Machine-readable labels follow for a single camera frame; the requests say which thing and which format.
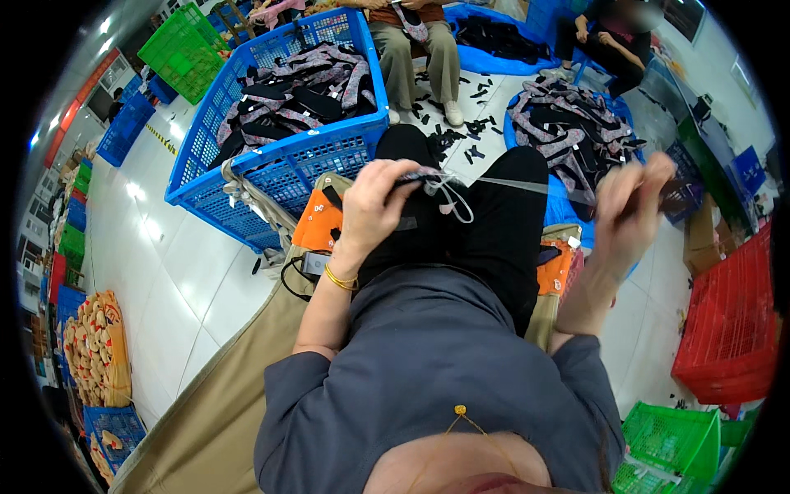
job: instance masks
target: white floor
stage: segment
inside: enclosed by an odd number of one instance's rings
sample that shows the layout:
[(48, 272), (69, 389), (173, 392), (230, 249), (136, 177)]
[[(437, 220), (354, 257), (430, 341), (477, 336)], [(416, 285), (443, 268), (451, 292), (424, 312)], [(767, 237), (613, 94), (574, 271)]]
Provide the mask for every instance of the white floor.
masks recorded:
[[(461, 83), (466, 120), (493, 115), (501, 130), (507, 103), (524, 78), (462, 76), (472, 82)], [(494, 84), (478, 99), (487, 102), (469, 99), (488, 78)], [(427, 83), (420, 84), (427, 92)], [(421, 114), (431, 115), (426, 126), (407, 112), (402, 121), (430, 134), (442, 118), (430, 104), (422, 105)], [(194, 111), (179, 96), (157, 108), (149, 124), (180, 148)], [(459, 141), (446, 152), (445, 169), (466, 183), (506, 150), (502, 136), (493, 131), (480, 137)], [(464, 151), (473, 144), (486, 157), (470, 165)], [(95, 159), (88, 198), (86, 287), (115, 290), (132, 362), (132, 398), (148, 428), (259, 309), (274, 284), (262, 273), (251, 275), (258, 258), (252, 250), (164, 201), (174, 161), (159, 139), (143, 130), (121, 168)], [(682, 256), (683, 232), (665, 221), (606, 319), (602, 358), (623, 418), (637, 400), (674, 406), (685, 398), (689, 406), (696, 404), (669, 376), (680, 341), (681, 311), (690, 298)]]

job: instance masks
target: red plastic crate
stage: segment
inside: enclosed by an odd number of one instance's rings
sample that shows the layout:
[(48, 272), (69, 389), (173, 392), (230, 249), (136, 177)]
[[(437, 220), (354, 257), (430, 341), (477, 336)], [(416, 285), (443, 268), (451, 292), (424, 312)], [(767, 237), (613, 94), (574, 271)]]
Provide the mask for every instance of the red plastic crate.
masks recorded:
[(770, 224), (694, 281), (672, 375), (700, 403), (764, 398), (777, 365)]
[(76, 187), (71, 191), (71, 197), (77, 199), (82, 204), (85, 204), (88, 201), (88, 198), (85, 196), (85, 193), (82, 190), (77, 189)]

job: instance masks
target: shoe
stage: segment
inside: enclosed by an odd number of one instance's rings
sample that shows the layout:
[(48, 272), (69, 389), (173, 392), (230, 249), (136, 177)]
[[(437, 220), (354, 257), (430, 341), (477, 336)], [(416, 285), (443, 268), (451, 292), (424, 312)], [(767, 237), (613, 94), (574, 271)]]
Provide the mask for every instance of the shoe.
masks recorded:
[(389, 124), (390, 125), (397, 125), (401, 123), (401, 116), (398, 114), (397, 110), (393, 110), (392, 108), (389, 109)]
[(464, 114), (461, 113), (461, 107), (458, 106), (457, 101), (445, 103), (445, 117), (447, 117), (447, 122), (453, 127), (464, 125)]
[(574, 76), (576, 73), (571, 69), (566, 69), (564, 67), (557, 67), (556, 69), (543, 69), (538, 74), (542, 75), (543, 77), (557, 77), (558, 79), (562, 79), (565, 82), (573, 82)]

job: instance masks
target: wrist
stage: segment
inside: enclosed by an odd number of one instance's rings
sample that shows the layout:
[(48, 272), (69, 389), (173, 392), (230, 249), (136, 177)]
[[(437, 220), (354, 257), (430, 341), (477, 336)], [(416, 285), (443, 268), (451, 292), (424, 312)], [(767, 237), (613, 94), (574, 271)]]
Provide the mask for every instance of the wrist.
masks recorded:
[(336, 277), (341, 280), (349, 280), (356, 276), (366, 258), (367, 254), (363, 254), (343, 243), (341, 238), (335, 243), (332, 249), (332, 258), (329, 260), (329, 268)]

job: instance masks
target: finger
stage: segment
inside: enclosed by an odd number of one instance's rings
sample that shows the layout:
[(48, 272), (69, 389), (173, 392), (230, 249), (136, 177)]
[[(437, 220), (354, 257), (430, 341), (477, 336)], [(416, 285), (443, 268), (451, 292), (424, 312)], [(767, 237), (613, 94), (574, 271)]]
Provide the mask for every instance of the finger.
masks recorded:
[(623, 212), (631, 194), (641, 184), (644, 173), (640, 164), (627, 164), (621, 168), (606, 195), (602, 194), (599, 199), (598, 214), (602, 221), (613, 221)]
[(675, 163), (664, 153), (653, 153), (645, 166), (645, 176), (640, 187), (639, 211), (643, 217), (658, 213), (661, 187), (675, 175)]
[(397, 221), (401, 217), (401, 213), (403, 213), (403, 206), (406, 204), (408, 196), (412, 195), (412, 192), (419, 189), (422, 185), (422, 182), (411, 182), (393, 190), (387, 199), (384, 211), (386, 219), (393, 222)]
[(416, 161), (388, 160), (387, 166), (378, 172), (375, 182), (371, 184), (371, 192), (381, 197), (382, 202), (384, 202), (384, 198), (395, 186), (395, 180), (397, 180), (404, 173), (415, 172), (418, 168), (419, 163)]
[(361, 187), (364, 187), (368, 183), (372, 183), (375, 181), (376, 177), (381, 173), (382, 169), (389, 166), (391, 163), (394, 163), (392, 160), (373, 160), (369, 161), (365, 166), (359, 170), (359, 174), (356, 176), (354, 180), (354, 184), (360, 184)]

